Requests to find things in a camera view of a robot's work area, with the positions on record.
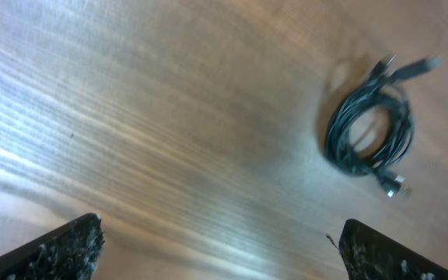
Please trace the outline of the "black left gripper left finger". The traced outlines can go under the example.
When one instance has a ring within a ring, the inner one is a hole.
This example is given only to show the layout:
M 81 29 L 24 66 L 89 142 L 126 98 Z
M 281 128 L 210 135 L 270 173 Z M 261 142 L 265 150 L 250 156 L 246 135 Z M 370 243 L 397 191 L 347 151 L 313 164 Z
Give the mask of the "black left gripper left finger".
M 90 279 L 103 245 L 101 218 L 87 213 L 0 256 L 0 279 Z

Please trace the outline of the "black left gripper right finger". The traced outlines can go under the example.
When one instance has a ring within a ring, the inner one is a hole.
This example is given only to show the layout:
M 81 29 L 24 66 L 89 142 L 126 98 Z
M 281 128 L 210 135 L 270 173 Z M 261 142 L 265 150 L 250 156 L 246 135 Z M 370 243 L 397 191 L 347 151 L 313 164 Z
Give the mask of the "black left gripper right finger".
M 350 280 L 448 280 L 448 269 L 356 219 L 345 221 L 338 250 Z

